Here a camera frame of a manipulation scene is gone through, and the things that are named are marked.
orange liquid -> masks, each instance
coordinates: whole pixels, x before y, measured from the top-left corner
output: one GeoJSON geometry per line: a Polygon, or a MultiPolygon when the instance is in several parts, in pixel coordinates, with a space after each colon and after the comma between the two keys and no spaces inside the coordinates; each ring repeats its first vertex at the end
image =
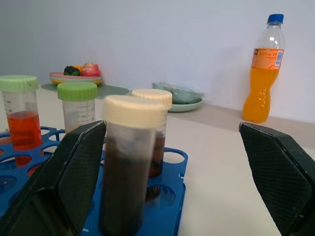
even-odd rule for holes
{"type": "MultiPolygon", "coordinates": [[[[23,111],[7,117],[13,148],[28,150],[42,144],[39,117],[35,112],[23,111]]],[[[15,158],[16,166],[21,167],[31,160],[28,156],[15,158]]]]}
{"type": "Polygon", "coordinates": [[[251,69],[251,92],[243,107],[243,119],[255,123],[266,121],[270,111],[270,88],[279,70],[251,69]]]}

white wall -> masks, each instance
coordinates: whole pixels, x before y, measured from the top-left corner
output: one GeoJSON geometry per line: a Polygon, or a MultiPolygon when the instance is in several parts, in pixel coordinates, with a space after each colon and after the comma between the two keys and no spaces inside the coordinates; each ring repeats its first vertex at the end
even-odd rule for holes
{"type": "Polygon", "coordinates": [[[241,109],[252,50],[269,14],[283,13],[286,51],[271,115],[315,122],[315,1],[3,0],[0,74],[42,83],[66,65],[99,63],[105,82],[188,86],[241,109]]]}

blue bottle cap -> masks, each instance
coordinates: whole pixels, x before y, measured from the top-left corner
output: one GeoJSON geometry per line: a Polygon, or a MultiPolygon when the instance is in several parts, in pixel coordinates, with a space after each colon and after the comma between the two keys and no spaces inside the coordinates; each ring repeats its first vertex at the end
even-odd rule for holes
{"type": "Polygon", "coordinates": [[[279,22],[283,23],[284,22],[284,15],[283,14],[272,14],[268,17],[267,23],[271,22],[279,22]]]}

green cap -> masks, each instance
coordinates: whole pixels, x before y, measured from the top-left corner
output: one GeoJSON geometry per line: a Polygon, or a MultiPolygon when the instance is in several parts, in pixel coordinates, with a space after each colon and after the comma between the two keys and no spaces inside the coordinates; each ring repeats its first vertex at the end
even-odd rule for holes
{"type": "Polygon", "coordinates": [[[97,85],[92,82],[66,82],[58,84],[57,92],[62,101],[87,101],[97,97],[97,85]]]}
{"type": "Polygon", "coordinates": [[[2,92],[24,92],[38,89],[37,78],[32,75],[3,75],[0,76],[2,92]]]}

dark brown liquid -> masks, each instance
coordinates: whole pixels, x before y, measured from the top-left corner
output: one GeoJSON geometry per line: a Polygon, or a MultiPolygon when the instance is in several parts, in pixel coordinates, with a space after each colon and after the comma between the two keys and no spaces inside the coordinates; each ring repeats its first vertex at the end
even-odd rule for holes
{"type": "MultiPolygon", "coordinates": [[[[149,177],[155,177],[162,173],[164,147],[165,147],[165,136],[161,132],[158,132],[156,141],[154,144],[149,177]]],[[[146,202],[149,202],[155,199],[156,197],[160,195],[160,193],[161,193],[161,189],[159,186],[153,186],[153,187],[147,188],[146,202]]]]}
{"type": "Polygon", "coordinates": [[[98,226],[107,236],[133,236],[143,218],[150,160],[125,156],[107,138],[98,226]]]}

